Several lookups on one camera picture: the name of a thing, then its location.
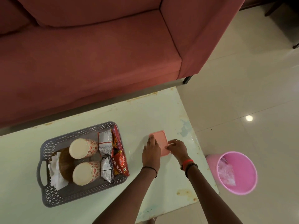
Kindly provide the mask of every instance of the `tray handle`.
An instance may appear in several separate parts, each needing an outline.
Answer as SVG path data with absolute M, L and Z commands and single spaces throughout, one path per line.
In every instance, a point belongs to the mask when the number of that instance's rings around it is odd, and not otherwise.
M 36 178 L 37 178 L 37 183 L 39 184 L 39 187 L 44 190 L 45 188 L 47 188 L 49 183 L 47 183 L 47 185 L 43 185 L 42 179 L 40 178 L 40 168 L 42 166 L 43 161 L 46 161 L 46 160 L 43 160 L 43 159 L 39 160 L 39 163 L 38 163 L 37 169 L 36 169 Z

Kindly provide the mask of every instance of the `chair leg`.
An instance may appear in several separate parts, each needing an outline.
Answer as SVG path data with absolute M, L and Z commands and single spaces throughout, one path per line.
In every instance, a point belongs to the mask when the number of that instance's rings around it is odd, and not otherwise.
M 274 5 L 266 12 L 265 16 L 270 16 L 276 9 L 278 9 L 283 3 L 283 0 L 278 0 Z
M 184 85 L 187 84 L 187 83 L 189 82 L 189 80 L 191 79 L 191 77 L 192 77 L 192 75 L 186 77 L 186 78 L 184 79 L 184 81 L 183 81 L 183 84 L 184 84 Z
M 298 43 L 297 45 L 294 45 L 294 46 L 293 46 L 293 49 L 298 48 L 298 46 L 299 46 L 299 43 Z

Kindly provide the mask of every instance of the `pink trash can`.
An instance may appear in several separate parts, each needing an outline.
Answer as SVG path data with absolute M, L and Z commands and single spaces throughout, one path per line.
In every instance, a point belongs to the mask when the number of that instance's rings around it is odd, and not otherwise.
M 219 177 L 218 164 L 224 157 L 233 166 L 236 186 L 225 185 Z M 207 163 L 217 183 L 236 195 L 246 195 L 252 192 L 257 184 L 257 171 L 253 162 L 239 152 L 226 152 L 224 154 L 212 154 L 206 157 Z

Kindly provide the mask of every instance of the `clear plastic bag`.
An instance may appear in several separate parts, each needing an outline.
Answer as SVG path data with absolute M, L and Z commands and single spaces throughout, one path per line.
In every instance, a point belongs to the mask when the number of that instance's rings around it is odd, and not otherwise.
M 218 174 L 225 185 L 236 186 L 233 166 L 225 158 L 221 158 L 219 161 Z

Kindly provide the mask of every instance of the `table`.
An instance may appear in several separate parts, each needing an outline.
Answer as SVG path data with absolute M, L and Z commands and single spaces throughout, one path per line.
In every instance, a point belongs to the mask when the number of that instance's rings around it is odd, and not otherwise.
M 130 177 L 125 183 L 102 192 L 47 208 L 36 180 L 40 146 L 47 139 L 107 121 L 118 124 L 127 156 Z M 176 87 L 108 105 L 0 137 L 1 219 L 3 223 L 92 223 L 129 185 L 141 167 L 148 135 L 164 130 L 168 140 L 182 140 L 189 156 L 219 193 L 190 124 Z M 46 182 L 46 165 L 41 170 Z M 174 156 L 161 158 L 159 175 L 152 182 L 136 223 L 197 202 L 185 173 Z M 125 203 L 117 209 L 125 209 Z

